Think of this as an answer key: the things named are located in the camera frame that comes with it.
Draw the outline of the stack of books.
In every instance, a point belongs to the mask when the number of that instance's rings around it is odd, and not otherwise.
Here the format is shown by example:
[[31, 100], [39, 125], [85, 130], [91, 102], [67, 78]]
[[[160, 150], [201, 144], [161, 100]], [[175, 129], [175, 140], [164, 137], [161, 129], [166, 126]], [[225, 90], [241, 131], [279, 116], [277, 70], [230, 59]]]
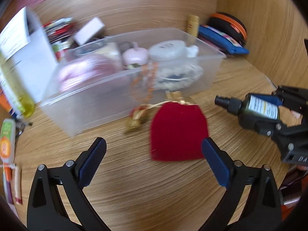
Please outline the stack of books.
[[73, 17], [64, 17], [43, 25], [50, 45], [56, 55], [62, 55], [73, 44], [77, 23]]

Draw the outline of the lip balm sticks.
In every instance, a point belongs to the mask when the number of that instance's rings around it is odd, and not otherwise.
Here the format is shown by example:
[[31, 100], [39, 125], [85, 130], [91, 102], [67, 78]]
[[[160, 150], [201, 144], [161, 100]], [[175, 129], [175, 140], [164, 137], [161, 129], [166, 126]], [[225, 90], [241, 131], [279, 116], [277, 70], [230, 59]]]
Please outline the lip balm sticks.
[[21, 169], [16, 164], [1, 165], [3, 169], [4, 193], [8, 203], [17, 205], [23, 204], [21, 194]]

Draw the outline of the white powder puff case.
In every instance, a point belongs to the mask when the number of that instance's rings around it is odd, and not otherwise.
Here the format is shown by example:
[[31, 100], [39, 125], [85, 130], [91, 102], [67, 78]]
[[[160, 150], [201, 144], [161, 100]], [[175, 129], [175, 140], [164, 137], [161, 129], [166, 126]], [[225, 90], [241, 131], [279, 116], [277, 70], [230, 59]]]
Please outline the white powder puff case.
[[179, 59], [186, 56], [186, 44], [181, 40], [163, 41], [151, 46], [148, 55], [158, 62]]

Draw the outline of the pink round jar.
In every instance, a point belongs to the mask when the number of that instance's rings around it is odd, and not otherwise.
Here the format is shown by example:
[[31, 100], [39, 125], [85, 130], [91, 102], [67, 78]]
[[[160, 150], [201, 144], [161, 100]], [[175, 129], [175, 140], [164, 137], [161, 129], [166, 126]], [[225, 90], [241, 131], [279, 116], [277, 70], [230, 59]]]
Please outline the pink round jar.
[[133, 69], [146, 65], [148, 62], [148, 50], [133, 42], [133, 47], [123, 52], [122, 58], [126, 69]]

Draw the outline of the blue patterned pencil pouch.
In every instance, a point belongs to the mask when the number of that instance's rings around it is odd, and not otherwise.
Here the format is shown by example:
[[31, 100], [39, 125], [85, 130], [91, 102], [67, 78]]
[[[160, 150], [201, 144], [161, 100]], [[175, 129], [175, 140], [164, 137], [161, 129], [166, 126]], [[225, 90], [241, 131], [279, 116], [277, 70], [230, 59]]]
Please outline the blue patterned pencil pouch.
[[210, 26], [199, 26], [199, 35], [231, 55], [247, 55], [249, 50], [235, 39]]

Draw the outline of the orange green glue tube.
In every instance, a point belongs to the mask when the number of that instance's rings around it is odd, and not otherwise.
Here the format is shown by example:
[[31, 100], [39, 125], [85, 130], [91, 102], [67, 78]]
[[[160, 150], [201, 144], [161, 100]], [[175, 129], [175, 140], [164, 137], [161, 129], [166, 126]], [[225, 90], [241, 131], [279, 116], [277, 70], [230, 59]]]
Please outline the orange green glue tube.
[[13, 164], [15, 158], [16, 124], [13, 119], [4, 119], [1, 127], [1, 160]]

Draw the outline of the white drawstring cloth bag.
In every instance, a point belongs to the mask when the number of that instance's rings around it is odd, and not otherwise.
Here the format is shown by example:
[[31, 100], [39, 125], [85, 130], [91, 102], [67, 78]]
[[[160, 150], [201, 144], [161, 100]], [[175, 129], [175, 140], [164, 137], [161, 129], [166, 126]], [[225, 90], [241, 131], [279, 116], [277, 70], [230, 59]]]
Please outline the white drawstring cloth bag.
[[155, 90], [177, 91], [190, 87], [199, 80], [204, 71], [197, 60], [187, 60], [183, 64], [162, 68], [155, 78]]

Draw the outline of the dark green spray bottle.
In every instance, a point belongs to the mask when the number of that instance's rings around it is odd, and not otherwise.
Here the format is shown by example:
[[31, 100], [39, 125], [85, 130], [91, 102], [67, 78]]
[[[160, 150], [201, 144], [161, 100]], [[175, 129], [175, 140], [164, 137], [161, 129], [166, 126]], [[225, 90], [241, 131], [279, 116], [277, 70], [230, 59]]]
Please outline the dark green spray bottle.
[[256, 93], [247, 94], [243, 101], [234, 97], [226, 98], [217, 95], [215, 97], [215, 105], [226, 109], [228, 113], [236, 116], [238, 120], [241, 118], [279, 120], [279, 106], [261, 100], [255, 97], [254, 94]]

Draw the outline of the black orange zip case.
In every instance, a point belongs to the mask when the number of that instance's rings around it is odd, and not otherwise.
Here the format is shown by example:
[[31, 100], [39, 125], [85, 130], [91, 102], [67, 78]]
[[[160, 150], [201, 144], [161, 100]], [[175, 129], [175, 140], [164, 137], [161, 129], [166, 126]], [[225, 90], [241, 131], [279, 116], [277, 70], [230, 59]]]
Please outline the black orange zip case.
[[207, 25], [232, 37], [241, 46], [247, 41], [247, 30], [245, 25], [235, 16], [223, 12], [212, 14]]

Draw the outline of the yellow green spray bottle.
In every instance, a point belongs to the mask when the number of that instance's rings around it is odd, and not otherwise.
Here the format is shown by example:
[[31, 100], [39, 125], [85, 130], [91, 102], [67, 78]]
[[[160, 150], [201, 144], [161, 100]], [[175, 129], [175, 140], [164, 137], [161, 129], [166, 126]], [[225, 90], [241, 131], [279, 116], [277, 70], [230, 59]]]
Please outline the yellow green spray bottle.
[[1, 88], [8, 102], [19, 117], [29, 118], [35, 111], [35, 103], [22, 86], [18, 76], [14, 73], [14, 63], [5, 60], [1, 53]]

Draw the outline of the red velvet pouch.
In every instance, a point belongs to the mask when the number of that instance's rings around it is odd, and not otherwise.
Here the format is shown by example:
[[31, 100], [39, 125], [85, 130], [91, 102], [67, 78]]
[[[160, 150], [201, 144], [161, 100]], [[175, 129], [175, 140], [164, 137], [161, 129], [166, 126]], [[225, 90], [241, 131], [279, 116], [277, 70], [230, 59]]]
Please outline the red velvet pouch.
[[203, 159], [201, 145], [207, 137], [207, 119], [198, 105], [165, 103], [150, 125], [151, 158], [162, 162]]

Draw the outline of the clear plastic storage bin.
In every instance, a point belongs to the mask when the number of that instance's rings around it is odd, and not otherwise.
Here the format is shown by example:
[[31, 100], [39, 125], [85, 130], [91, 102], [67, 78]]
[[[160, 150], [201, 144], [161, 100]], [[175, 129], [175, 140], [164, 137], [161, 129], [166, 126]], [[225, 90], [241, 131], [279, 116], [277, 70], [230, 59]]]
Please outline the clear plastic storage bin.
[[[97, 49], [110, 42], [117, 44], [121, 57], [124, 51], [133, 47], [149, 49], [168, 40], [181, 40], [186, 44], [186, 56], [166, 61], [152, 60], [148, 55], [147, 64], [158, 63], [162, 68], [197, 60], [203, 75], [190, 87], [179, 90], [183, 96], [190, 96], [211, 87], [225, 55], [200, 39], [188, 41], [189, 34], [176, 28], [157, 28], [134, 31], [106, 37], [87, 43], [66, 52], [64, 61], [58, 65], [40, 104], [45, 114], [68, 136], [98, 127], [102, 124], [124, 118], [140, 105], [130, 94], [131, 82], [139, 75], [142, 66], [126, 69], [121, 62], [113, 62]], [[146, 81], [138, 84], [138, 96], [146, 95]], [[166, 90], [155, 90], [150, 103], [161, 102]]]

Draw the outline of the yellow lotion tube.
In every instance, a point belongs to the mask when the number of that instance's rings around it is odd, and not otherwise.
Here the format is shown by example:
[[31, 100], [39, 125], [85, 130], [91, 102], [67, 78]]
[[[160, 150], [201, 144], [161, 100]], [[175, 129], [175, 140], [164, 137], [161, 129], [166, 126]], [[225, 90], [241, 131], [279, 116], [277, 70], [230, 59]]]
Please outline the yellow lotion tube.
[[189, 34], [188, 41], [193, 43], [199, 33], [199, 17], [189, 14], [187, 19], [186, 32]]

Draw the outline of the white brown small box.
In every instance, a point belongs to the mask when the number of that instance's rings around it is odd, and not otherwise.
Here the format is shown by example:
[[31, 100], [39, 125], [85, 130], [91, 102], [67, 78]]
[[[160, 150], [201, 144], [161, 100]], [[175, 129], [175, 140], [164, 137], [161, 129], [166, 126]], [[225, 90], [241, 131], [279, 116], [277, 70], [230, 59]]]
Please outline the white brown small box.
[[94, 17], [74, 34], [73, 39], [79, 46], [84, 45], [100, 33], [104, 27], [105, 24], [98, 17]]

